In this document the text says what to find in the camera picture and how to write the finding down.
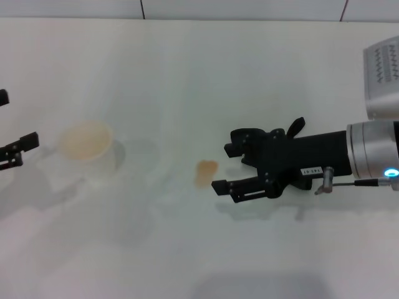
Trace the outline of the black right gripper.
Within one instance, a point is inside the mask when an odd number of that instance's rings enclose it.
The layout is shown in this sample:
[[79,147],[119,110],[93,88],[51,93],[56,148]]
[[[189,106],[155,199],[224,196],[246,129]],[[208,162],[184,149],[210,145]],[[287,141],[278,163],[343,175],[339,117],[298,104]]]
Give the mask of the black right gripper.
[[296,181],[323,177],[323,173],[302,172],[307,168],[330,167],[335,176],[352,174],[346,131],[288,139],[257,128],[240,128],[233,130],[230,137],[231,142],[224,146],[228,157],[248,156],[258,175],[211,183],[218,196],[231,196],[234,203],[263,197],[278,198]]

